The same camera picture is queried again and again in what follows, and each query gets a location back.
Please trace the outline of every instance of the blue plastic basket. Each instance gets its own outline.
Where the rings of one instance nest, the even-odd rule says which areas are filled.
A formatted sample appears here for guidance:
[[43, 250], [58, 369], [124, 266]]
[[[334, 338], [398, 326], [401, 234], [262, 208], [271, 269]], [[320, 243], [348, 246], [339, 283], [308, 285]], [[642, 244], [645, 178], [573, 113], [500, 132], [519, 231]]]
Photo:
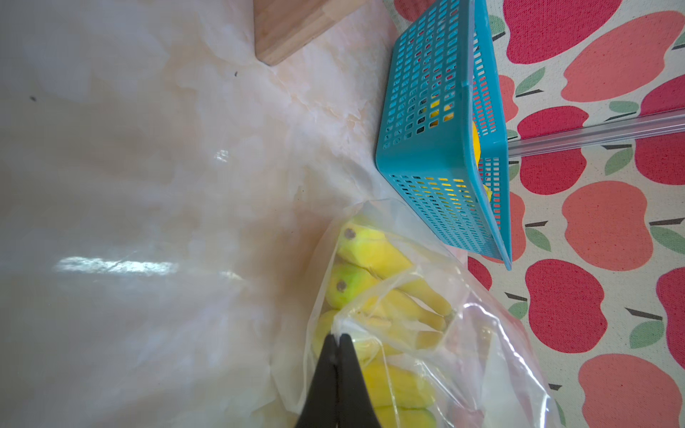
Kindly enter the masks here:
[[507, 133], [485, 0], [436, 0], [397, 39], [376, 165], [444, 243], [511, 269]]

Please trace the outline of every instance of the yellow object in basket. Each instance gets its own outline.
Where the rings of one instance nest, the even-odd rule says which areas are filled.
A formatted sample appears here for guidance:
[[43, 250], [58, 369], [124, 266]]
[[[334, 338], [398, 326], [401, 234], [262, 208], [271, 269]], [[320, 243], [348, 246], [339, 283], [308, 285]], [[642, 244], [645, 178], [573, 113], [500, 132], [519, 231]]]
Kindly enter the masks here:
[[492, 190], [490, 190], [490, 188], [488, 186], [486, 186], [485, 184], [483, 185], [483, 188], [485, 189], [485, 193], [488, 194], [488, 201], [492, 201], [493, 200]]
[[471, 123], [473, 124], [473, 151], [475, 152], [475, 164], [477, 166], [478, 162], [480, 162], [480, 136], [478, 135], [478, 128], [475, 126], [475, 122]]

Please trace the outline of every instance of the green leaf print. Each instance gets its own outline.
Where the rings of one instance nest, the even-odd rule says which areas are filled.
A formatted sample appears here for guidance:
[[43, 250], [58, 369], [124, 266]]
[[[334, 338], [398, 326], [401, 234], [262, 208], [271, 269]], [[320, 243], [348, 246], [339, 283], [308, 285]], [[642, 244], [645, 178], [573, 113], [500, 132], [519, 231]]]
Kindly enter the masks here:
[[672, 50], [681, 49], [683, 47], [685, 47], [685, 33], [681, 34], [675, 43], [673, 43]]
[[644, 348], [657, 343], [664, 336], [663, 321], [645, 321], [630, 332], [630, 347]]
[[649, 231], [656, 242], [676, 253], [685, 254], [685, 238], [679, 233], [659, 226], [651, 226]]
[[628, 165], [632, 159], [632, 147], [617, 151], [608, 161], [606, 161], [606, 165], [604, 165], [604, 175], [611, 175], [621, 170], [624, 166]]
[[526, 77], [521, 83], [519, 83], [519, 85], [516, 87], [515, 95], [521, 95], [531, 90], [533, 86], [538, 84], [543, 76], [545, 76], [545, 67], [537, 70], [535, 73]]
[[519, 169], [521, 169], [521, 164], [509, 165], [509, 181], [512, 181], [519, 174]]
[[536, 247], [542, 248], [545, 251], [552, 251], [552, 245], [549, 243], [549, 239], [547, 239], [543, 232], [533, 229], [532, 227], [526, 227], [525, 235], [528, 237], [530, 242], [535, 244]]
[[502, 34], [506, 30], [506, 26], [504, 25], [504, 20], [500, 18], [499, 16], [495, 15], [490, 15], [490, 31], [493, 33], [493, 36], [497, 36], [498, 34]]
[[528, 302], [517, 302], [509, 307], [509, 313], [516, 319], [523, 319], [528, 313]]
[[561, 421], [561, 425], [566, 426], [566, 416], [564, 415], [564, 411], [561, 410], [561, 406], [559, 405], [559, 402], [554, 400], [555, 403], [557, 403], [557, 410], [559, 411], [559, 420]]
[[635, 113], [640, 106], [633, 101], [611, 101], [609, 110], [616, 113]]

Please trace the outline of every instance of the apple pattern tablecloth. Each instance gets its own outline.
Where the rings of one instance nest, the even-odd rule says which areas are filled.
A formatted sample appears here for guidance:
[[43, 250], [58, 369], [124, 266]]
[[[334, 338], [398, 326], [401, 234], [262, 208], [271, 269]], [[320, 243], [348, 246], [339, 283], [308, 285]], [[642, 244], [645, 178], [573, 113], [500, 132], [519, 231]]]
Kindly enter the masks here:
[[521, 319], [566, 427], [685, 423], [685, 138], [510, 161], [513, 269], [469, 270]]
[[[433, 2], [384, 0], [402, 32]], [[510, 139], [685, 108], [685, 2], [492, 0]], [[512, 159], [513, 269], [566, 427], [685, 426], [685, 133]]]
[[[383, 0], [399, 32], [432, 0]], [[685, 1], [488, 0], [510, 140], [685, 108]]]

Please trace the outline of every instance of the yellow banana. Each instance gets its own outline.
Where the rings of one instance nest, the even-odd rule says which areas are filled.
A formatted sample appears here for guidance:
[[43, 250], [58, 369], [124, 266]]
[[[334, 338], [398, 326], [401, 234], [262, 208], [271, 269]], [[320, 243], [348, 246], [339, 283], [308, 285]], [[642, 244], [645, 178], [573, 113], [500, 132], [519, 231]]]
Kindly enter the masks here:
[[423, 309], [411, 297], [398, 290], [390, 290], [380, 301], [377, 297], [371, 297], [362, 311], [391, 320], [416, 320], [438, 331], [443, 331], [447, 326], [442, 316]]
[[[319, 317], [319, 321], [316, 324], [316, 329], [314, 330], [314, 335], [312, 337], [312, 350], [314, 351], [316, 358], [319, 358], [319, 355], [321, 354], [323, 341], [326, 339], [328, 333], [331, 332], [333, 318], [337, 313], [337, 310], [330, 310], [324, 314], [321, 314]], [[380, 318], [372, 317], [367, 318], [365, 321], [378, 329], [386, 329], [388, 326], [390, 326], [390, 321]], [[359, 338], [355, 335], [352, 335], [352, 343], [354, 345], [354, 351], [357, 353], [357, 359], [360, 362], [365, 362], [374, 358], [381, 348], [379, 340], [371, 337]]]
[[[350, 263], [334, 264], [326, 289], [326, 301], [334, 309], [342, 309], [360, 293], [379, 283], [372, 274]], [[419, 321], [436, 330], [445, 329], [445, 319], [422, 308], [411, 297], [398, 290], [390, 290], [381, 301], [369, 299], [362, 308], [364, 313], [392, 320]]]
[[[338, 239], [338, 255], [350, 263], [368, 269], [382, 279], [392, 277], [414, 266], [387, 240], [383, 232], [352, 222], [342, 227]], [[424, 302], [442, 316], [452, 311], [449, 302], [422, 279], [404, 284], [399, 289]]]
[[[383, 334], [387, 340], [402, 343], [407, 349], [413, 351], [417, 349], [433, 349], [443, 338], [443, 334], [439, 331], [417, 331], [395, 323], [391, 324], [388, 329], [385, 329]], [[383, 348], [386, 350], [394, 349], [385, 343], [383, 343]]]
[[377, 407], [374, 412], [383, 428], [436, 428], [438, 426], [435, 416], [426, 409], [397, 409], [397, 414], [395, 414], [393, 406], [386, 406]]
[[433, 386], [414, 372], [374, 360], [362, 369], [362, 375], [373, 407], [392, 406], [393, 397], [397, 407], [408, 409], [421, 409], [435, 403]]

